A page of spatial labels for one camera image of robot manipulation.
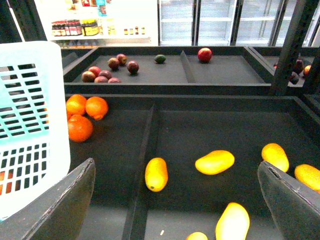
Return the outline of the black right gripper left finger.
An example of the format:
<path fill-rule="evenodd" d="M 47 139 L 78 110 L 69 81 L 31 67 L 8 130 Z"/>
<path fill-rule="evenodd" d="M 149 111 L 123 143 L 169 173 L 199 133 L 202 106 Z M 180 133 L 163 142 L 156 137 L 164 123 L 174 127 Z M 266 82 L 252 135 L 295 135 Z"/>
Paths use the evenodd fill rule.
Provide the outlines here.
<path fill-rule="evenodd" d="M 0 224 L 2 240 L 76 240 L 93 195 L 95 161 L 88 158 L 61 181 Z"/>

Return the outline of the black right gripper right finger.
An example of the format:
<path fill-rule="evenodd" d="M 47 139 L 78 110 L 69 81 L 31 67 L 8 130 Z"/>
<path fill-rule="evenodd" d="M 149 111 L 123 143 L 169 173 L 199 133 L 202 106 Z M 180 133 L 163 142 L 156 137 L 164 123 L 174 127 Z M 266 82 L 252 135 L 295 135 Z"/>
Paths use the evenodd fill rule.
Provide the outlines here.
<path fill-rule="evenodd" d="M 276 228 L 285 240 L 320 238 L 320 194 L 262 161 L 257 177 Z"/>

